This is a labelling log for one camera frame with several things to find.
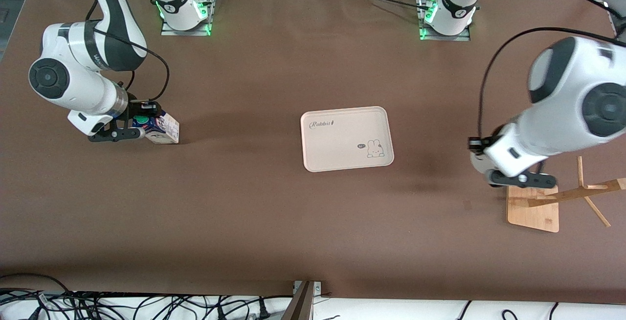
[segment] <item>brown table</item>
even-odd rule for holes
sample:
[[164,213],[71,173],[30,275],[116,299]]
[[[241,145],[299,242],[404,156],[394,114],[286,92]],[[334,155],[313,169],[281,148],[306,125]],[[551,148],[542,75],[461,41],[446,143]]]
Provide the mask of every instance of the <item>brown table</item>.
[[[534,26],[612,35],[582,0],[480,0],[471,42],[420,41],[411,8],[375,0],[220,0],[210,37],[161,37],[129,0],[172,80],[161,99],[182,143],[94,144],[39,98],[27,70],[51,23],[92,0],[27,0],[0,64],[0,271],[52,274],[72,289],[287,293],[324,281],[338,297],[626,301],[623,194],[561,204],[561,230],[505,222],[503,192],[476,173],[478,87],[494,51]],[[490,131],[529,106],[532,60],[559,33],[526,36],[496,63]],[[107,74],[126,81],[128,74]],[[132,91],[156,94],[148,58]],[[383,106],[391,166],[310,173],[306,111]],[[582,152],[590,182],[626,177],[626,137]],[[579,153],[546,170],[573,188]],[[2,286],[52,288],[38,280]]]

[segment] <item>black joint band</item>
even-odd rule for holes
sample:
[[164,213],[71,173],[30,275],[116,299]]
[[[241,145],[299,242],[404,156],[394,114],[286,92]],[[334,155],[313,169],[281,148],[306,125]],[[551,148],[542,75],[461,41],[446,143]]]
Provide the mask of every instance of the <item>black joint band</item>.
[[188,0],[173,0],[173,1],[161,1],[156,0],[156,2],[161,6],[161,9],[168,14],[176,14],[179,12],[179,8],[187,3]]
[[96,35],[93,31],[96,28],[96,25],[99,21],[86,21],[85,22],[85,48],[87,48],[87,52],[89,53],[89,57],[91,60],[98,66],[98,68],[102,70],[110,70],[111,68],[105,62],[105,59],[98,51],[98,46],[96,45]]
[[443,5],[447,10],[450,11],[452,17],[454,19],[462,19],[464,18],[471,10],[474,9],[475,3],[470,6],[459,6],[454,4],[451,0],[442,0]]

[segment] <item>wooden peg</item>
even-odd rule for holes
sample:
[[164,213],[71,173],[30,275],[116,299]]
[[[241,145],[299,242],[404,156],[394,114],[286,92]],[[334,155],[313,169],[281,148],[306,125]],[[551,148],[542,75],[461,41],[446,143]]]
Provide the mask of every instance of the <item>wooden peg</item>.
[[584,187],[585,189],[591,189],[591,190],[607,190],[608,189],[608,185],[605,185],[605,184],[587,184]]
[[534,199],[528,199],[528,206],[544,206],[546,204],[554,204],[558,202],[565,202],[567,200],[579,199],[583,197],[589,197],[591,195],[597,195],[602,193],[608,193],[611,191],[617,190],[626,190],[626,178],[617,178],[616,180],[610,180],[607,182],[602,182],[599,184],[592,185],[602,185],[606,186],[606,189],[603,190],[593,190],[593,189],[585,189],[584,186],[579,186],[578,188],[573,188],[566,191],[560,191],[559,193],[554,193],[550,195],[546,195],[546,197],[556,197],[554,200],[539,200],[537,197]]
[[602,213],[600,212],[600,210],[598,209],[597,206],[595,206],[595,204],[593,203],[593,201],[591,201],[590,197],[585,197],[585,201],[587,202],[587,204],[589,205],[589,207],[593,210],[593,212],[595,213],[595,215],[600,219],[600,221],[602,221],[602,223],[604,224],[605,227],[611,227],[611,224],[609,224],[608,220],[604,217],[604,215],[602,215]]
[[585,180],[583,179],[583,157],[577,157],[577,159],[579,167],[579,186],[584,186]]

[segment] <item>black cable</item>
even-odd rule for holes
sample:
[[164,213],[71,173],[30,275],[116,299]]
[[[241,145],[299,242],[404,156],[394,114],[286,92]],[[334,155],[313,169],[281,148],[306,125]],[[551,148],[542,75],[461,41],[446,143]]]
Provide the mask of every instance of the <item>black cable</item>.
[[266,302],[263,300],[263,297],[259,297],[259,320],[266,320],[270,316],[272,316],[272,314],[268,312],[268,309],[266,308]]
[[7,278],[7,277],[19,277],[19,276],[30,276],[30,277],[40,277],[40,278],[47,278],[49,280],[52,280],[54,283],[58,284],[61,288],[63,288],[63,291],[65,291],[65,293],[67,293],[68,295],[71,296],[72,291],[70,291],[65,284],[63,284],[62,282],[60,282],[59,280],[57,280],[56,278],[52,277],[52,276],[48,276],[48,275],[44,275],[44,274],[36,274],[36,273],[14,273],[14,274],[6,274],[6,275],[0,275],[0,280],[2,280],[2,278]]
[[201,320],[206,320],[206,318],[208,318],[208,316],[211,314],[211,312],[213,311],[213,309],[215,309],[216,307],[221,307],[221,306],[223,306],[223,305],[222,305],[222,302],[223,302],[224,300],[226,300],[227,298],[230,298],[230,296],[225,296],[223,299],[222,299],[222,296],[220,296],[219,298],[217,298],[217,303],[215,303],[215,305],[214,305],[214,306],[212,306],[212,307],[211,307],[211,309],[209,309],[209,310],[206,312],[206,314],[203,316],[203,318],[202,318]]
[[154,101],[154,100],[158,99],[159,97],[161,97],[161,95],[163,95],[163,93],[167,89],[168,82],[170,82],[170,66],[167,64],[165,59],[163,59],[163,57],[159,56],[158,54],[156,54],[155,52],[149,50],[148,48],[145,48],[144,46],[135,44],[132,41],[124,40],[123,38],[118,37],[118,36],[113,35],[113,34],[110,34],[108,32],[103,32],[102,30],[98,30],[96,28],[93,28],[93,31],[97,32],[98,34],[102,34],[102,35],[105,35],[107,37],[111,37],[112,39],[116,39],[117,41],[123,42],[124,44],[135,46],[135,47],[137,47],[137,48],[139,48],[141,50],[144,50],[145,52],[147,52],[147,53],[157,57],[157,59],[159,59],[159,61],[161,61],[161,63],[163,63],[163,65],[165,66],[165,83],[163,84],[163,88],[161,88],[161,91],[158,93],[158,95],[156,95],[155,97],[152,97],[150,99],[146,99],[146,100],[131,100],[131,102],[150,102],[150,101]]
[[91,5],[91,8],[89,8],[89,12],[87,12],[87,16],[85,17],[86,21],[89,21],[89,18],[91,18],[91,15],[93,14],[93,11],[96,10],[97,6],[98,0],[93,0],[93,4]]
[[[269,296],[269,297],[263,297],[263,300],[272,299],[272,298],[293,298],[293,296]],[[237,309],[245,307],[245,306],[250,306],[250,304],[258,302],[259,300],[253,299],[253,300],[249,300],[248,302],[244,300],[238,300],[238,301],[243,301],[244,304],[238,307],[233,307],[233,309],[231,309],[230,311],[224,314],[225,317],[228,316],[228,314],[233,313],[233,311],[236,311]]]
[[28,320],[38,320],[39,314],[41,313],[41,307],[37,307],[33,313],[28,317]]
[[[170,314],[171,314],[171,312],[174,311],[174,309],[172,309],[172,306],[174,306],[174,304],[178,301],[179,301],[178,299],[174,300],[174,296],[172,296],[172,302],[170,302],[170,304],[167,304],[163,309],[161,309],[161,311],[159,311],[156,315],[154,315],[152,319],[156,320],[156,318],[158,318],[158,316],[161,315],[161,313],[163,313],[165,309],[167,309],[168,307],[170,308]],[[165,313],[163,320],[166,320],[167,316],[168,316],[168,313]]]
[[463,311],[461,311],[461,315],[459,315],[459,317],[456,320],[463,320],[463,316],[465,316],[465,312],[468,310],[470,303],[471,303],[471,300],[468,300],[468,302],[465,303],[465,306],[463,307]]
[[615,38],[619,38],[626,31],[626,23],[622,24],[617,30],[615,30]]
[[626,46],[626,43],[611,39],[610,37],[593,34],[591,32],[586,32],[582,30],[560,28],[556,26],[543,26],[540,28],[532,28],[532,29],[528,29],[523,32],[520,32],[519,34],[516,34],[515,36],[511,37],[505,43],[503,43],[502,46],[500,46],[500,48],[498,48],[496,53],[493,55],[491,61],[489,61],[489,64],[487,65],[487,69],[485,70],[485,74],[483,75],[483,82],[480,84],[479,98],[478,98],[478,136],[479,137],[483,137],[483,102],[485,101],[485,85],[487,84],[487,77],[489,76],[489,72],[492,69],[494,61],[496,61],[496,58],[498,57],[498,55],[512,41],[514,41],[515,39],[518,39],[518,37],[521,37],[523,35],[530,34],[533,32],[539,32],[539,31],[566,32],[569,34],[582,35],[582,36],[590,37],[592,39],[601,40],[601,41],[608,42],[617,46]]
[[504,309],[502,311],[502,320],[508,320],[507,319],[507,313],[511,314],[513,316],[514,320],[517,320],[517,316],[515,315],[515,313],[510,311],[509,309]]
[[550,317],[548,318],[548,320],[552,320],[552,314],[554,314],[554,310],[559,306],[559,302],[555,302],[554,306],[552,306],[552,309],[550,309]]
[[130,76],[130,80],[128,81],[128,85],[124,88],[124,90],[128,90],[130,88],[131,85],[133,85],[133,81],[134,81],[134,70],[131,70],[131,76]]
[[419,8],[419,9],[423,9],[423,10],[428,10],[427,6],[416,5],[416,4],[413,4],[413,3],[406,3],[406,2],[403,2],[403,1],[397,1],[397,0],[383,0],[383,1],[389,1],[389,2],[400,4],[400,5],[407,5],[407,6],[412,6],[413,8]]
[[158,296],[152,296],[152,297],[147,297],[144,300],[142,300],[141,302],[139,302],[139,305],[137,306],[137,308],[134,310],[133,313],[133,320],[137,319],[137,313],[139,312],[139,308],[141,308],[142,306],[147,306],[147,304],[144,305],[145,302],[147,302],[148,300],[151,300],[152,298],[156,298],[156,297],[163,297],[161,299],[158,300],[158,302],[161,302],[161,300],[165,299],[165,296],[163,295],[158,295]]
[[614,17],[616,17],[620,21],[624,19],[622,17],[622,15],[619,12],[617,12],[617,10],[614,10],[610,6],[605,6],[603,3],[600,3],[600,2],[598,2],[596,0],[586,0],[586,1],[589,1],[589,2],[593,3],[596,6],[599,6],[599,8],[602,8],[603,10],[608,11],[610,14],[612,14]]
[[0,301],[0,306],[4,306],[6,304],[9,304],[11,302],[15,302],[17,300],[26,300],[29,297],[33,297],[33,295],[34,295],[34,297],[37,297],[37,294],[38,294],[38,292],[27,292],[26,294],[20,294],[20,295],[16,296],[16,295],[12,294],[12,292],[16,292],[16,290],[13,290],[13,291],[7,293],[7,294],[11,294],[12,297],[11,298],[4,298],[2,301]]
[[[217,299],[217,303],[222,301],[222,296]],[[226,320],[226,316],[224,315],[224,307],[220,306],[217,308],[217,320]]]
[[45,316],[47,316],[47,320],[52,320],[52,318],[50,317],[50,311],[49,309],[47,309],[47,307],[45,307],[45,305],[43,304],[43,302],[41,301],[41,299],[37,298],[37,302],[39,303],[39,307],[41,309],[44,309],[45,311]]

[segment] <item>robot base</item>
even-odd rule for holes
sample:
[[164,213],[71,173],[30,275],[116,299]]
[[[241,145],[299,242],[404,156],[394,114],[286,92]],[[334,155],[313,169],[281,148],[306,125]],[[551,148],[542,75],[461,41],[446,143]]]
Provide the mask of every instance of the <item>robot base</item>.
[[194,28],[189,30],[176,30],[172,28],[165,20],[163,20],[163,15],[161,15],[161,19],[163,20],[163,25],[161,26],[161,35],[166,36],[210,36],[211,29],[213,27],[213,13],[215,12],[215,0],[202,0],[206,5],[206,8],[201,8],[201,12],[206,12],[206,19],[201,21]]
[[436,32],[432,26],[426,23],[427,18],[431,18],[436,6],[436,0],[415,0],[418,6],[427,6],[429,10],[418,10],[418,24],[420,26],[420,40],[438,40],[438,41],[470,41],[470,28],[465,26],[463,32],[458,35],[449,36]]
[[507,186],[507,222],[531,229],[558,232],[559,203],[528,207],[528,199],[545,197],[558,192],[557,186],[550,189]]

